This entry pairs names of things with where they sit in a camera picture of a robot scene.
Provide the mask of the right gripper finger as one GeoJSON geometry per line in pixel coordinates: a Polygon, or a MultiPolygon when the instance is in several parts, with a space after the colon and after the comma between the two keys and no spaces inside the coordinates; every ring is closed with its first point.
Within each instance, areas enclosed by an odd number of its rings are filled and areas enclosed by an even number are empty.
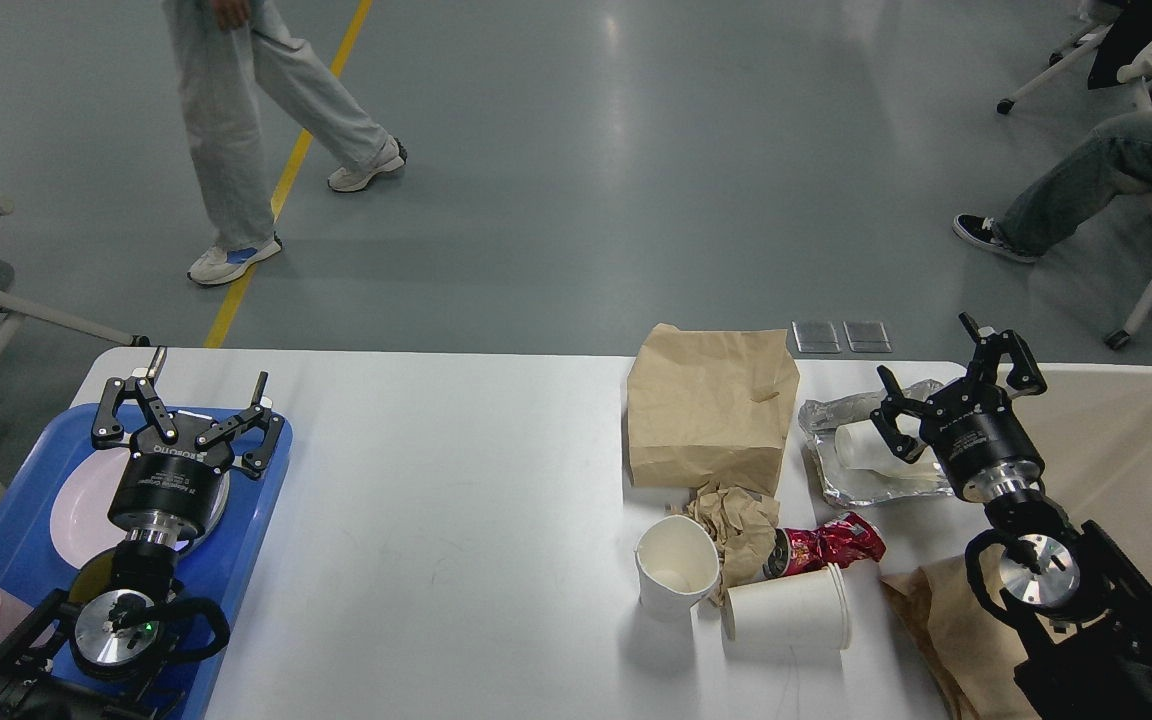
{"type": "Polygon", "coordinates": [[[984,332],[972,316],[957,318],[973,340],[967,374],[957,382],[957,406],[968,411],[1011,411],[1011,400],[1048,389],[1028,342],[1015,331],[984,332]]]}
{"type": "Polygon", "coordinates": [[[882,382],[884,397],[879,402],[878,409],[870,414],[870,420],[878,430],[879,437],[882,438],[882,442],[886,444],[890,454],[910,465],[919,460],[924,448],[929,445],[934,448],[935,454],[940,454],[938,444],[942,441],[945,435],[946,420],[945,407],[938,406],[937,397],[940,397],[940,391],[945,384],[937,384],[931,395],[925,400],[916,400],[916,397],[905,396],[890,369],[879,365],[877,373],[882,382]],[[899,427],[901,416],[919,420],[914,435],[899,427]]]}

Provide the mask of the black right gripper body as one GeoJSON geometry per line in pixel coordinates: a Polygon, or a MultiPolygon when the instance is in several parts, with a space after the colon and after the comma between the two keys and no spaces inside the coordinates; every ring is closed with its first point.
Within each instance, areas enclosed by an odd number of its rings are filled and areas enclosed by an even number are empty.
{"type": "Polygon", "coordinates": [[[1010,406],[935,410],[922,420],[922,439],[955,495],[967,502],[988,503],[1043,477],[1043,457],[1010,406]]]}

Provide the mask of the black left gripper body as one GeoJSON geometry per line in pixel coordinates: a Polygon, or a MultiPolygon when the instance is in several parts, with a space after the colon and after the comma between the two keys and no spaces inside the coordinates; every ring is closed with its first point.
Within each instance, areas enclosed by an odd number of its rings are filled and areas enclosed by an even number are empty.
{"type": "Polygon", "coordinates": [[[131,460],[119,480],[108,520],[131,538],[160,535],[174,544],[200,535],[210,507],[234,462],[227,442],[207,450],[180,450],[152,442],[129,442],[131,460]]]}

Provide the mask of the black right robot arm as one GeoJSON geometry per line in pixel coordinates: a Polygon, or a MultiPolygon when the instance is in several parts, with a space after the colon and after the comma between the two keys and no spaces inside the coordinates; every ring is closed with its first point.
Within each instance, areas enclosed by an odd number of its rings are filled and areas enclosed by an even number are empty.
{"type": "Polygon", "coordinates": [[[986,511],[967,583],[1018,634],[1014,680],[1038,715],[1152,719],[1152,584],[1096,521],[1074,526],[1047,497],[1043,457],[1011,410],[1047,391],[1024,338],[958,319],[973,341],[965,374],[918,400],[879,366],[870,420],[901,461],[933,452],[955,497],[986,511]]]}

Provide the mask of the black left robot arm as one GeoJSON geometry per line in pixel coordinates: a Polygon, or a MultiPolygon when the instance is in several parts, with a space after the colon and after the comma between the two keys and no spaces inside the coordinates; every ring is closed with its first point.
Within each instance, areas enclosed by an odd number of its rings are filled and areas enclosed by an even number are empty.
{"type": "Polygon", "coordinates": [[[52,420],[0,502],[0,719],[200,719],[291,454],[265,395],[166,406],[166,359],[52,420]]]}

